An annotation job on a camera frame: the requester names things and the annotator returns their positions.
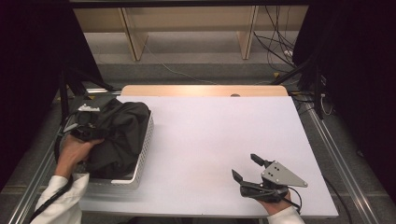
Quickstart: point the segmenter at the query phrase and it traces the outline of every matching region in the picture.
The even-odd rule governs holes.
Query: hand
[[[69,178],[77,163],[85,161],[91,149],[103,141],[104,139],[96,139],[84,142],[73,135],[67,135],[54,174]]]
[[[290,191],[288,191],[288,194],[285,196],[285,198],[291,201]],[[283,200],[281,200],[279,203],[265,203],[259,200],[257,200],[257,202],[259,202],[265,208],[265,210],[267,210],[268,215],[270,216],[291,206],[289,203]]]

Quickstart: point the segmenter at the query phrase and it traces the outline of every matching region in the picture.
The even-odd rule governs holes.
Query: white tabletop
[[[263,217],[233,180],[260,183],[255,153],[308,183],[303,217],[337,217],[293,101],[280,97],[119,96],[152,110],[154,131],[137,190],[89,185],[83,211],[169,217]],[[292,193],[292,200],[299,203]]]

